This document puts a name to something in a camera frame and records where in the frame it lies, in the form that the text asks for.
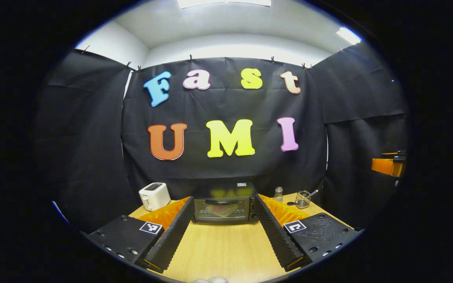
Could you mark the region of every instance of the white toaster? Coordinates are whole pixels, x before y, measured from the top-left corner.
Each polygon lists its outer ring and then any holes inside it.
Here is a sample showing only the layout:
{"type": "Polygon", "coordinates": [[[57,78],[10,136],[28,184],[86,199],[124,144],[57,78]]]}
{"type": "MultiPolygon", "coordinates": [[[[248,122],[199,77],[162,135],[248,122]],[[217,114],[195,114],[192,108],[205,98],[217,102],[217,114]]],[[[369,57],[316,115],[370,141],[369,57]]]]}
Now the white toaster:
{"type": "Polygon", "coordinates": [[[165,183],[151,183],[139,191],[139,196],[147,211],[157,210],[171,201],[165,183]]]}

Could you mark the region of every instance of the white ceiling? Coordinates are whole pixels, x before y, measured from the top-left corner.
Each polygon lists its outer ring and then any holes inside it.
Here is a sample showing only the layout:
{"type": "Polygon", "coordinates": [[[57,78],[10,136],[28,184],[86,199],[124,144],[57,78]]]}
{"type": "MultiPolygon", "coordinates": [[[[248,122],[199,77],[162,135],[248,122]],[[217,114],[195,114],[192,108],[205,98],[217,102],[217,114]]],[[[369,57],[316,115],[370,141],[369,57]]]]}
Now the white ceiling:
{"type": "Polygon", "coordinates": [[[192,37],[244,33],[276,36],[336,53],[349,42],[342,25],[300,0],[272,0],[271,7],[218,3],[181,9],[176,0],[143,2],[115,18],[148,48],[192,37]]]}

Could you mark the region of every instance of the white wall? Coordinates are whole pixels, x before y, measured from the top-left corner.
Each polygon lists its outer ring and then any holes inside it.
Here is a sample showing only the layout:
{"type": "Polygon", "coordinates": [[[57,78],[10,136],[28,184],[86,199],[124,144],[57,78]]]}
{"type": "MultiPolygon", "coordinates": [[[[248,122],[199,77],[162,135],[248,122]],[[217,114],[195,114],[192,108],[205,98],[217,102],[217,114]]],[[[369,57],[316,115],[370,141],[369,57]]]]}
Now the white wall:
{"type": "Polygon", "coordinates": [[[217,34],[188,38],[151,49],[143,68],[193,58],[244,57],[301,66],[315,65],[331,53],[318,47],[279,37],[254,34],[217,34]]]}
{"type": "Polygon", "coordinates": [[[144,45],[131,32],[115,22],[108,22],[92,32],[83,41],[78,43],[77,49],[84,50],[87,46],[89,52],[108,57],[133,69],[144,64],[148,47],[144,45]]]}

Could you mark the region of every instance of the label sticker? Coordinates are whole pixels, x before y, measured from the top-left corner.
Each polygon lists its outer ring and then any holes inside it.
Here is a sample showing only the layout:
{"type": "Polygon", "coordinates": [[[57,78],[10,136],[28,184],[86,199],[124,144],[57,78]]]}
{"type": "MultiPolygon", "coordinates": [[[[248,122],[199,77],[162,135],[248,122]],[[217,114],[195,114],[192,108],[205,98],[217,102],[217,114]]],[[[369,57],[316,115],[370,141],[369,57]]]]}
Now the label sticker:
{"type": "Polygon", "coordinates": [[[139,228],[139,230],[144,231],[146,233],[154,233],[155,235],[160,231],[162,228],[162,225],[160,224],[155,224],[151,222],[146,222],[144,225],[139,228]]]}
{"type": "Polygon", "coordinates": [[[286,228],[289,233],[295,233],[303,229],[307,229],[307,227],[305,227],[305,225],[299,220],[284,224],[284,228],[286,228]]]}

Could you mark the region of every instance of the oven glass door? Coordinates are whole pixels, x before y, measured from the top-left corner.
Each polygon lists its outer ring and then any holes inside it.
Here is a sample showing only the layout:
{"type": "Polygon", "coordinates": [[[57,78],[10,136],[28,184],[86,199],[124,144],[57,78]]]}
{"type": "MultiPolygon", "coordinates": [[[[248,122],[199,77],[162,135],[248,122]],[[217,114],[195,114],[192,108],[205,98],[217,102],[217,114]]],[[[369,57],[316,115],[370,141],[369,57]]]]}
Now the oven glass door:
{"type": "Polygon", "coordinates": [[[195,219],[207,222],[247,221],[249,199],[196,199],[195,219]]]}

